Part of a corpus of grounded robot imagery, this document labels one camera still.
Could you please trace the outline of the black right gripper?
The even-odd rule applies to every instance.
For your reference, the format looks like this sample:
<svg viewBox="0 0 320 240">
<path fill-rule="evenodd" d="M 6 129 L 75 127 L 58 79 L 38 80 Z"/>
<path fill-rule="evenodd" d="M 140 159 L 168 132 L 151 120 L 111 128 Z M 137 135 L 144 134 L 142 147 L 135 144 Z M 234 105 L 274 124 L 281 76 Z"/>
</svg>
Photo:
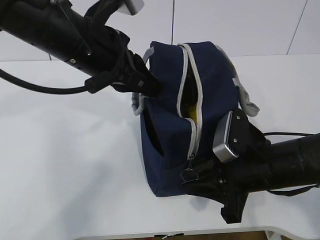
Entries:
<svg viewBox="0 0 320 240">
<path fill-rule="evenodd" d="M 220 214 L 227 224 L 242 221 L 249 193 L 270 190 L 271 178 L 271 158 L 266 154 L 228 163 L 208 159 L 181 172 L 185 193 L 223 204 Z"/>
</svg>

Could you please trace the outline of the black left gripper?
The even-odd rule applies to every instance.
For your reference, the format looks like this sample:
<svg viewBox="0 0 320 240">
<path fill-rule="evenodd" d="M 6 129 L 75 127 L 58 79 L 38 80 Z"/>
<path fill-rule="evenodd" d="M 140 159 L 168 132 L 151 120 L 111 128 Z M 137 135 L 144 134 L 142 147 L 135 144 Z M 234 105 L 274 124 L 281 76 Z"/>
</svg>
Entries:
<svg viewBox="0 0 320 240">
<path fill-rule="evenodd" d="M 161 83 L 143 59 L 128 49 L 130 38 L 126 34 L 112 27 L 91 24 L 81 33 L 88 50 L 80 62 L 90 75 L 79 88 L 81 93 L 95 94 L 108 86 L 120 93 L 140 93 L 147 97 L 161 93 Z"/>
</svg>

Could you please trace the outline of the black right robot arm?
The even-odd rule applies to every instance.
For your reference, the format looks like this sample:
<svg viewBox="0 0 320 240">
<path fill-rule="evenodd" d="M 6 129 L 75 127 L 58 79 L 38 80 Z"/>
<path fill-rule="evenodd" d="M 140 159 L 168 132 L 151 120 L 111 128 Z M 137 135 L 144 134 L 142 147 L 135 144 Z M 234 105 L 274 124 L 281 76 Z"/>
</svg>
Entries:
<svg viewBox="0 0 320 240">
<path fill-rule="evenodd" d="M 320 136 L 311 134 L 272 144 L 269 140 L 228 163 L 214 157 L 190 163 L 180 177 L 188 195 L 223 204 L 227 224 L 240 223 L 248 195 L 269 192 L 293 197 L 320 186 Z"/>
</svg>

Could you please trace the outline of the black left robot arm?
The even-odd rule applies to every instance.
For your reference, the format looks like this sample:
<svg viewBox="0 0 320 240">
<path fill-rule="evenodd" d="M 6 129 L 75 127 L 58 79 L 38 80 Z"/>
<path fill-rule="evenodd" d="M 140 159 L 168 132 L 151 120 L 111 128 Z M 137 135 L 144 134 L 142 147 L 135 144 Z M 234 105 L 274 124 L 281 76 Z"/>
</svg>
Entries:
<svg viewBox="0 0 320 240">
<path fill-rule="evenodd" d="M 130 38 L 107 26 L 114 12 L 134 16 L 142 0 L 99 0 L 80 15 L 68 0 L 3 0 L 0 29 L 89 75 L 83 86 L 53 88 L 36 85 L 5 71 L 3 80 L 51 95 L 95 94 L 112 86 L 121 93 L 156 97 L 161 84 L 144 60 L 128 49 Z"/>
</svg>

